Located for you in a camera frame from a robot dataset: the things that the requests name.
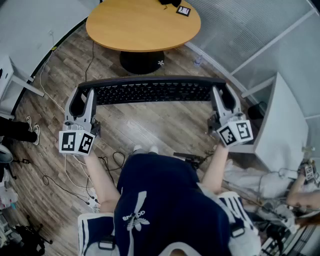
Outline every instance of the round wooden table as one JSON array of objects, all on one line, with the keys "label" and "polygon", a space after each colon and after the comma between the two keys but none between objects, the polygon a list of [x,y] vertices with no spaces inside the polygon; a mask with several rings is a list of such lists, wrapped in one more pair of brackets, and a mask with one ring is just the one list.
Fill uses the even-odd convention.
[{"label": "round wooden table", "polygon": [[106,0],[86,21],[86,31],[97,44],[121,51],[120,63],[134,74],[148,74],[164,63],[163,50],[181,46],[200,30],[197,11],[186,1],[189,16],[159,0]]}]

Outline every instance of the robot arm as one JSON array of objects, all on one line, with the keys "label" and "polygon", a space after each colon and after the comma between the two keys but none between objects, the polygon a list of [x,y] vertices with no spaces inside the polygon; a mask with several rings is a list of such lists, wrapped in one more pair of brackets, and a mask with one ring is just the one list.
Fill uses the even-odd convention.
[{"label": "robot arm", "polygon": [[59,131],[59,152],[88,156],[96,136],[100,136],[100,122],[95,120],[96,95],[94,89],[86,101],[82,92],[74,89],[64,109],[62,131]]},{"label": "robot arm", "polygon": [[207,120],[210,136],[220,138],[228,148],[254,138],[250,121],[246,120],[239,97],[230,85],[212,87],[211,103],[214,113]]},{"label": "robot arm", "polygon": [[[92,88],[85,102],[82,92],[73,90],[65,105],[62,131],[59,132],[59,152],[88,156],[96,136],[100,136],[100,122],[95,119],[96,95]],[[208,119],[209,135],[221,138],[226,147],[251,141],[250,121],[241,111],[235,91],[228,85],[213,86],[211,103],[214,114]]]}]

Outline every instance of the sneaker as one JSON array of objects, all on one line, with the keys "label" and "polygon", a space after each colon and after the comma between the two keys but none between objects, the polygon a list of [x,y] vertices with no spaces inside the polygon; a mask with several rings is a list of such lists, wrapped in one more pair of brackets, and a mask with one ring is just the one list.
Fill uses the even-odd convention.
[{"label": "sneaker", "polygon": [[141,145],[135,145],[134,148],[133,148],[133,152],[135,152],[137,150],[140,150],[140,149],[142,149]]},{"label": "sneaker", "polygon": [[27,117],[26,117],[26,122],[29,124],[29,132],[33,132],[34,130],[32,129],[32,119],[31,119],[31,116],[30,115],[28,115]]},{"label": "sneaker", "polygon": [[157,146],[153,145],[150,147],[150,150],[149,150],[149,153],[155,153],[155,154],[158,154],[158,148]]},{"label": "sneaker", "polygon": [[39,145],[39,141],[40,141],[40,126],[39,126],[39,124],[36,123],[34,125],[33,131],[36,133],[36,141],[33,144]]}]

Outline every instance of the black cable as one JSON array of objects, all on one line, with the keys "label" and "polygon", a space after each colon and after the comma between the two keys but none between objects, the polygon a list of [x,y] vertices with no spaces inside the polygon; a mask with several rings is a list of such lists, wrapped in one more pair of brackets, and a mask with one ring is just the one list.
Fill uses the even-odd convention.
[{"label": "black cable", "polygon": [[85,200],[83,200],[82,198],[79,197],[79,196],[85,197],[84,195],[82,195],[82,194],[77,194],[77,193],[73,193],[73,192],[70,192],[70,191],[64,189],[62,186],[60,186],[59,184],[57,184],[57,183],[54,181],[53,178],[51,178],[51,177],[48,176],[48,175],[44,175],[44,173],[40,170],[40,168],[39,168],[35,163],[33,163],[33,165],[36,166],[36,167],[38,168],[39,172],[42,174],[42,182],[43,182],[44,185],[49,186],[49,183],[50,183],[50,182],[49,182],[49,179],[50,179],[50,180],[53,181],[54,184],[56,184],[56,185],[57,185],[60,189],[62,189],[63,191],[65,191],[65,192],[67,192],[67,193],[69,193],[69,194],[77,197],[78,199],[80,199],[80,200],[84,201],[86,204],[88,204],[87,201],[85,201]]},{"label": "black cable", "polygon": [[85,190],[86,190],[86,193],[88,194],[88,196],[91,198],[91,199],[95,199],[93,196],[91,196],[90,194],[89,194],[89,192],[88,192],[88,184],[89,184],[89,177],[88,177],[88,179],[87,179],[87,181],[86,181],[86,185],[85,185]]},{"label": "black cable", "polygon": [[85,81],[87,81],[87,71],[88,71],[88,69],[89,69],[89,67],[90,67],[90,65],[91,65],[91,63],[92,63],[92,61],[93,61],[93,60],[94,60],[94,58],[95,58],[94,45],[95,45],[95,42],[94,42],[94,41],[92,41],[92,59],[91,59],[91,61],[90,61],[89,65],[88,65],[88,67],[87,67],[87,68],[86,68],[86,70],[85,70]]},{"label": "black cable", "polygon": [[[120,154],[120,155],[123,156],[123,161],[122,161],[121,164],[116,161],[115,154]],[[125,159],[126,159],[125,154],[123,154],[122,152],[119,152],[119,151],[116,151],[116,152],[114,152],[114,153],[112,154],[113,161],[115,162],[115,164],[116,164],[117,166],[119,166],[118,168],[114,168],[114,169],[110,169],[110,168],[109,168],[108,157],[106,157],[106,156],[99,156],[98,158],[102,159],[102,162],[103,162],[106,170],[108,171],[109,176],[110,176],[113,184],[115,184],[115,180],[114,180],[114,178],[112,177],[111,172],[112,172],[112,171],[116,171],[116,170],[118,170],[118,169],[121,169],[121,170],[122,170],[122,167],[124,166]]]}]

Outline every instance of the cable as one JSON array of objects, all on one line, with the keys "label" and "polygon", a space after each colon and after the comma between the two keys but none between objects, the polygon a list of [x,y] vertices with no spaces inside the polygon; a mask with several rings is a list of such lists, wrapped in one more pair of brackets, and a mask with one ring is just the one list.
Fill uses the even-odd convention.
[{"label": "cable", "polygon": [[92,41],[92,59],[91,59],[91,61],[90,61],[89,65],[88,65],[88,67],[87,67],[87,68],[86,68],[86,70],[85,70],[85,81],[87,81],[87,71],[88,71],[88,69],[89,69],[89,67],[90,67],[90,65],[91,65],[91,63],[92,63],[92,61],[93,61],[93,60],[94,60],[94,58],[95,58],[94,45],[95,45],[95,42],[94,42],[94,41]]},{"label": "cable", "polygon": [[86,193],[88,194],[88,196],[91,198],[91,199],[95,199],[93,196],[91,196],[88,192],[88,183],[89,183],[89,177],[88,179],[86,180],[86,185],[85,185],[85,190],[86,190]]},{"label": "cable", "polygon": [[74,182],[71,180],[71,178],[69,177],[69,175],[68,175],[68,173],[67,173],[66,163],[67,163],[67,154],[64,154],[64,172],[65,172],[66,176],[67,176],[68,179],[71,181],[71,183],[72,183],[73,185],[75,185],[77,188],[86,189],[85,186],[79,186],[79,185],[74,184]]},{"label": "cable", "polygon": [[[119,163],[116,161],[116,159],[115,159],[115,154],[120,154],[120,155],[123,156],[123,161],[122,161],[121,164],[119,164]],[[113,184],[115,184],[115,180],[114,180],[114,178],[112,177],[111,172],[112,172],[112,171],[116,171],[116,170],[118,170],[118,169],[121,169],[121,170],[122,170],[122,167],[124,166],[125,159],[126,159],[125,154],[123,154],[122,152],[119,152],[119,151],[116,151],[116,152],[114,152],[114,153],[112,154],[113,161],[115,162],[115,164],[116,164],[117,166],[119,166],[118,168],[114,168],[114,169],[110,169],[110,168],[109,168],[108,157],[106,157],[106,156],[99,156],[98,158],[102,159],[102,162],[103,162],[105,168],[107,169],[107,171],[108,171],[108,173],[109,173],[109,176],[110,176]]]},{"label": "cable", "polygon": [[49,58],[48,58],[48,59],[46,60],[46,62],[44,63],[43,68],[42,68],[42,70],[41,70],[41,73],[40,73],[40,86],[42,87],[43,92],[44,92],[46,95],[48,95],[48,97],[49,97],[63,112],[65,112],[65,110],[62,108],[62,106],[60,106],[60,105],[46,92],[45,88],[44,88],[43,85],[42,85],[42,81],[41,81],[41,76],[42,76],[42,73],[43,73],[43,71],[44,71],[44,69],[45,69],[45,66],[47,65],[48,61],[50,60],[52,54],[54,53],[54,50],[53,50],[53,48],[55,47],[55,44],[54,44],[54,36],[53,36],[52,34],[51,34],[51,36],[52,36],[52,49],[51,49],[52,52],[51,52]]},{"label": "cable", "polygon": [[87,166],[84,162],[81,162],[78,158],[76,158],[75,155],[73,155],[73,157],[74,157],[80,164],[82,164],[82,165],[84,165],[84,166]]},{"label": "cable", "polygon": [[57,184],[53,178],[51,178],[50,176],[48,175],[44,175],[44,173],[40,170],[40,168],[35,164],[35,163],[32,163],[34,166],[36,166],[39,170],[39,172],[42,174],[42,182],[44,185],[46,186],[49,186],[50,182],[49,182],[49,179],[53,181],[54,184],[56,184],[60,189],[62,189],[63,191],[69,193],[70,195],[73,195],[75,197],[77,197],[78,199],[80,199],[81,201],[84,201],[86,204],[88,204],[87,201],[83,200],[82,198],[80,197],[84,197],[84,198],[87,198],[86,196],[82,195],[82,194],[77,194],[77,193],[73,193],[73,192],[70,192],[66,189],[64,189],[62,186],[60,186],[59,184]]},{"label": "cable", "polygon": [[87,178],[89,179],[89,181],[90,181],[91,184],[93,185],[92,180],[90,179],[90,177],[89,177],[88,174],[86,173],[84,167],[82,166],[82,165],[84,165],[84,166],[87,166],[87,165],[86,165],[85,163],[81,162],[80,160],[78,160],[78,158],[76,158],[76,156],[73,155],[73,157],[74,157],[75,160],[77,160],[77,161],[79,162],[79,164],[81,165],[81,168],[82,168],[82,170],[83,170],[83,173],[85,174],[85,176],[87,176]]}]

